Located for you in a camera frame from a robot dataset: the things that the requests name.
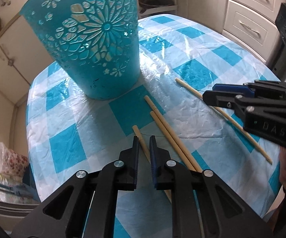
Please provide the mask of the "floral plastic bag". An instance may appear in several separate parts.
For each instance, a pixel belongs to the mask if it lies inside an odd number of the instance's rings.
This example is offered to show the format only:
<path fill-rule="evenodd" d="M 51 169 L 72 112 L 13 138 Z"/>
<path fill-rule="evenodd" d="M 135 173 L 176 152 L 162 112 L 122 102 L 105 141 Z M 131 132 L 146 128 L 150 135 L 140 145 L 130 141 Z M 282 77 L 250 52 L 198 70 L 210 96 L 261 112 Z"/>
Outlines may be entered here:
<path fill-rule="evenodd" d="M 16 153 L 0 142 L 0 174 L 23 178 L 28 165 L 28 157 Z"/>

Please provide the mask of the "white drawer cabinet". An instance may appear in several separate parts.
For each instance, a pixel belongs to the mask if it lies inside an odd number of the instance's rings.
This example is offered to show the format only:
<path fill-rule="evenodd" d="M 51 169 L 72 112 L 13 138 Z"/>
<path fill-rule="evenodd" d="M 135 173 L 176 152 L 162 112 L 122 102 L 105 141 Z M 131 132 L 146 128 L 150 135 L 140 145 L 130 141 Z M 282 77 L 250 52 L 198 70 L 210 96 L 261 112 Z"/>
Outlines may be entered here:
<path fill-rule="evenodd" d="M 282 3 L 286 0 L 228 0 L 222 34 L 267 63 L 279 47 L 275 19 Z"/>

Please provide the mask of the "blue white checkered tablecloth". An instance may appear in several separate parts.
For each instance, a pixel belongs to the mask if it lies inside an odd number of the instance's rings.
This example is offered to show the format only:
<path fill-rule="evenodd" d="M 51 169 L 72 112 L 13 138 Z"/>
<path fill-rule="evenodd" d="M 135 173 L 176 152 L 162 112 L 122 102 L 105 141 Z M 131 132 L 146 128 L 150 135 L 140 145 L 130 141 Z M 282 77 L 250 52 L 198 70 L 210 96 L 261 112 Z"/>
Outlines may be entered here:
<path fill-rule="evenodd" d="M 141 75 L 131 91 L 112 101 L 88 99 L 57 63 L 33 81 L 27 103 L 29 159 L 37 193 L 45 200 L 79 170 L 94 172 L 131 147 L 133 126 L 145 141 L 178 155 L 151 117 L 150 97 L 202 169 L 210 169 L 259 216 L 279 190 L 279 147 L 267 140 L 260 152 L 202 101 L 176 83 L 209 90 L 216 83 L 276 80 L 241 46 L 190 20 L 163 14 L 139 22 Z"/>

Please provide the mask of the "bamboo chopstick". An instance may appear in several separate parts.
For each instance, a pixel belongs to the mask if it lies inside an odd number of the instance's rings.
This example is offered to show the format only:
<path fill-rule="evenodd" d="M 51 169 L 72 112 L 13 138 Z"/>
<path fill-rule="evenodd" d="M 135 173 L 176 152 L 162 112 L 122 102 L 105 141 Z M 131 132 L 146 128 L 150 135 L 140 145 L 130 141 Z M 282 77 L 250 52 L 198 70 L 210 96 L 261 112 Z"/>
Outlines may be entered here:
<path fill-rule="evenodd" d="M 164 127 L 163 123 L 161 122 L 161 120 L 158 118 L 158 116 L 151 111 L 150 115 L 152 116 L 152 118 L 154 119 L 155 123 L 157 124 L 158 128 L 161 130 L 161 132 L 163 133 L 164 137 L 167 139 L 167 141 L 169 142 L 169 144 L 171 145 L 171 147 L 174 149 L 174 151 L 176 152 L 176 154 L 178 155 L 178 157 L 180 158 L 180 160 L 187 166 L 187 168 L 189 170 L 193 170 L 195 171 L 196 169 L 194 168 L 194 166 L 191 164 L 191 162 L 187 159 L 187 157 L 185 156 L 185 154 L 183 153 L 183 151 L 181 150 L 181 148 L 178 146 L 178 144 L 175 142 L 175 140 L 173 139 L 173 137 L 170 135 L 170 133 L 168 132 L 168 130 Z"/>
<path fill-rule="evenodd" d="M 132 130 L 133 132 L 135 133 L 135 135 L 138 137 L 139 139 L 139 143 L 140 143 L 140 146 L 142 148 L 142 151 L 144 152 L 145 156 L 146 156 L 146 159 L 148 160 L 148 162 L 150 163 L 151 162 L 151 159 L 150 159 L 150 151 L 146 145 L 146 142 L 144 141 L 144 138 L 142 137 L 141 133 L 140 133 L 140 130 L 139 128 L 137 127 L 137 125 L 134 125 L 132 126 Z M 171 192 L 169 190 L 165 190 L 164 193 L 166 194 L 168 200 L 170 202 L 172 202 L 172 196 L 171 196 Z"/>
<path fill-rule="evenodd" d="M 175 78 L 175 82 L 178 83 L 180 86 L 184 87 L 187 89 L 190 93 L 192 93 L 194 96 L 199 98 L 201 101 L 203 101 L 202 94 L 194 89 L 192 86 L 190 86 L 188 83 L 185 81 Z M 259 145 L 259 143 L 248 133 L 246 132 L 241 125 L 237 121 L 235 121 L 234 118 L 232 118 L 230 115 L 228 115 L 225 111 L 223 111 L 220 107 L 216 106 L 210 106 L 211 109 L 214 109 L 217 111 L 220 115 L 222 115 L 228 122 L 230 122 L 245 138 L 249 141 L 253 147 L 262 154 L 262 156 L 267 160 L 269 164 L 273 164 L 273 161 L 271 157 L 267 154 L 266 151 L 263 150 L 263 148 Z"/>
<path fill-rule="evenodd" d="M 152 109 L 151 111 L 153 111 L 158 116 L 158 118 L 161 120 L 161 122 L 163 123 L 164 127 L 168 130 L 170 135 L 173 137 L 175 142 L 181 148 L 181 150 L 183 151 L 183 153 L 185 154 L 187 159 L 191 162 L 191 164 L 194 166 L 196 171 L 201 173 L 203 170 L 202 170 L 201 166 L 199 165 L 199 163 L 195 160 L 195 158 L 192 156 L 191 152 L 187 149 L 185 144 L 181 141 L 181 139 L 178 137 L 178 135 L 174 132 L 172 127 L 167 123 L 166 119 L 160 113 L 160 111 L 157 109 L 156 105 L 152 102 L 150 97 L 148 95 L 146 95 L 144 97 L 144 99 L 147 102 L 147 104 L 150 106 L 150 108 Z"/>

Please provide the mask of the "teal perforated utensil holder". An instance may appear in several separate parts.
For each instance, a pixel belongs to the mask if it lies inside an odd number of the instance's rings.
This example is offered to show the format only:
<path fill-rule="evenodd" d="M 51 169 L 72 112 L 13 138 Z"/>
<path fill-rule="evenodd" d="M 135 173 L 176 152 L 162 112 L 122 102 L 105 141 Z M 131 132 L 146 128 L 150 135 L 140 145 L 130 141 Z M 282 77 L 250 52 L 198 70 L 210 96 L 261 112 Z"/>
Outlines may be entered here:
<path fill-rule="evenodd" d="M 20 15 L 89 98 L 117 98 L 138 81 L 137 0 L 28 0 Z"/>

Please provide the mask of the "white lower kitchen cabinets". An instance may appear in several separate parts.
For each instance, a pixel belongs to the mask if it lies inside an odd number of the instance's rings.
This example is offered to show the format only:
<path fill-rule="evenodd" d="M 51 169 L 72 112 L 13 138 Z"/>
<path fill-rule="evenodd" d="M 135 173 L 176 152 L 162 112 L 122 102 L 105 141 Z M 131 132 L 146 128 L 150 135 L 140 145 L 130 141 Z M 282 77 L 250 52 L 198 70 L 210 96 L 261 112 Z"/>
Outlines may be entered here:
<path fill-rule="evenodd" d="M 26 156 L 26 104 L 35 77 L 53 62 L 23 18 L 0 27 L 0 141 Z"/>

